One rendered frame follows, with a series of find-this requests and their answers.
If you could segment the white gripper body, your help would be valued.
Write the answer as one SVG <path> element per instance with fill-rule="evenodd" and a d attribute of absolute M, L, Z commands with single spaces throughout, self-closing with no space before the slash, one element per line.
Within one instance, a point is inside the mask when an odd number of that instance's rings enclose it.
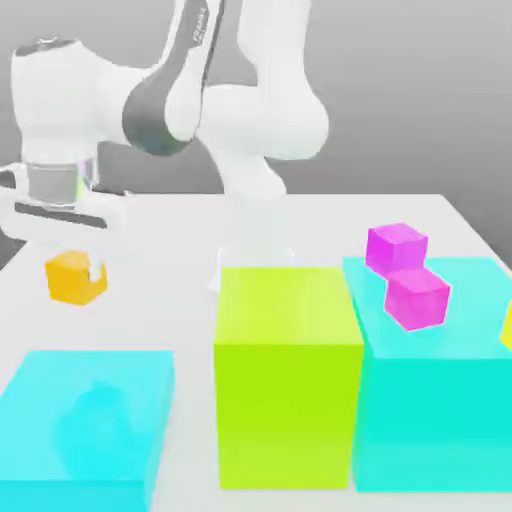
<path fill-rule="evenodd" d="M 116 196 L 85 190 L 68 202 L 47 202 L 0 189 L 0 229 L 11 238 L 42 245 L 104 245 L 124 227 Z"/>

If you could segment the small orange cube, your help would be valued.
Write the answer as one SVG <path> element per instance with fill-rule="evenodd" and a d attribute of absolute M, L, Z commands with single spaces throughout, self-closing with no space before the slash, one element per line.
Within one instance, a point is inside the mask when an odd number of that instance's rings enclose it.
<path fill-rule="evenodd" d="M 108 287 L 106 267 L 101 265 L 99 278 L 90 276 L 90 258 L 84 251 L 68 250 L 45 262 L 50 297 L 53 300 L 84 306 L 104 293 Z"/>

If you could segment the small magenta cube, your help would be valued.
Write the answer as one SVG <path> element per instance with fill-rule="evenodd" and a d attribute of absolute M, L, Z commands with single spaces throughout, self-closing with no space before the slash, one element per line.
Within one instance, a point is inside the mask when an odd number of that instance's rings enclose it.
<path fill-rule="evenodd" d="M 421 267 L 403 269 L 387 278 L 384 310 L 406 331 L 441 325 L 446 317 L 451 286 Z"/>
<path fill-rule="evenodd" d="M 405 223 L 395 223 L 368 229 L 366 265 L 386 278 L 403 269 L 424 265 L 428 237 Z"/>

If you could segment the small yellow cube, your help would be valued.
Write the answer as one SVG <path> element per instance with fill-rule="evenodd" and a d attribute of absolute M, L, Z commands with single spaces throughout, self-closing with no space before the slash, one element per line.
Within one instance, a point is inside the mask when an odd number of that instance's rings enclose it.
<path fill-rule="evenodd" d="M 512 300 L 507 306 L 500 341 L 508 350 L 512 351 Z"/>

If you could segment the large cyan box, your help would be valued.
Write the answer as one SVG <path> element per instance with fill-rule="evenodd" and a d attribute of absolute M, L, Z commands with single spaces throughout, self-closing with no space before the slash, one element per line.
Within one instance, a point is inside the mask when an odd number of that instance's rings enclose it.
<path fill-rule="evenodd" d="M 0 393 L 0 512 L 150 512 L 169 350 L 34 350 Z"/>

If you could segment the large lime box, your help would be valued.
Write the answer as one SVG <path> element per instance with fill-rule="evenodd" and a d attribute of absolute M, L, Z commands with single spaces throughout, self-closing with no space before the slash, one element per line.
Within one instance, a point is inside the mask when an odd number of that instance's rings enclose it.
<path fill-rule="evenodd" d="M 214 337 L 223 489 L 342 489 L 363 339 L 338 267 L 222 272 Z"/>

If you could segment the large turquoise box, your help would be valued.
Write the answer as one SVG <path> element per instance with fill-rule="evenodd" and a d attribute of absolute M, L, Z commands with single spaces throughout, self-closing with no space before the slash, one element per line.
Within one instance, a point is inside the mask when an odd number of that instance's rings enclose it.
<path fill-rule="evenodd" d="M 484 257 L 433 258 L 451 286 L 443 324 L 404 330 L 385 281 L 342 263 L 364 339 L 352 451 L 361 492 L 512 492 L 512 277 Z"/>

